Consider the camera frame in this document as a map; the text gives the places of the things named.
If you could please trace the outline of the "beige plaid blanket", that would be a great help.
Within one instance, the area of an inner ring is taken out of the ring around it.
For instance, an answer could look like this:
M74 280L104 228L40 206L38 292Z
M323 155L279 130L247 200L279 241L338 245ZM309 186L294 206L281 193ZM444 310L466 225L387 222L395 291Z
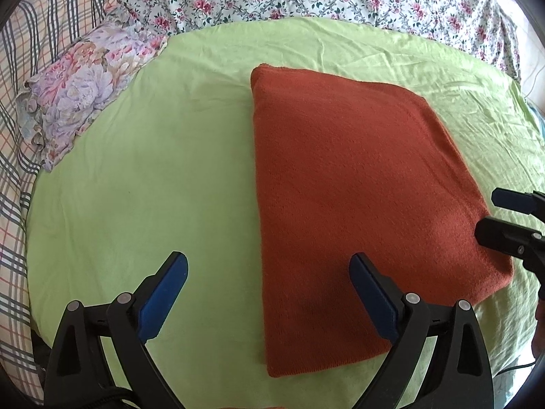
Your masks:
M92 31L118 0L1 0L1 371L33 404L43 386L31 341L27 216L43 137L24 111L31 78Z

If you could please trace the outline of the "pastel floral pillow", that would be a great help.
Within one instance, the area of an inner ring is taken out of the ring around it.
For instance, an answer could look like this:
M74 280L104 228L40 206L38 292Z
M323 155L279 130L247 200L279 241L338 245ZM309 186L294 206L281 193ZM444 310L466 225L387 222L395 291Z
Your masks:
M108 21L27 80L16 99L18 125L43 170L53 171L166 43L139 24Z

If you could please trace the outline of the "orange knitted sweater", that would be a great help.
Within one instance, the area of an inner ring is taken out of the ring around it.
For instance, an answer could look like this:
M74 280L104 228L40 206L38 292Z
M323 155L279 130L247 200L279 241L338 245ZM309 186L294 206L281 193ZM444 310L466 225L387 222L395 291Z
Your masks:
M511 259L474 237L488 208L424 98L270 65L250 86L272 377L388 351L349 279L355 253L439 305L477 304L510 283Z

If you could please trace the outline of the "light green bed sheet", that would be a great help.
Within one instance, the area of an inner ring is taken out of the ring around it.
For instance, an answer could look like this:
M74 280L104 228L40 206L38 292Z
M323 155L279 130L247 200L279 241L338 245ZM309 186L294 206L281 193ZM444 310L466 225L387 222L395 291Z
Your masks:
M66 305L108 303L173 251L189 276L148 348L188 408L348 408L382 360L271 378L249 78L262 63L392 83L424 97L481 192L544 188L544 140L516 83L456 49L326 18L180 34L56 168L27 218L32 326L51 344Z

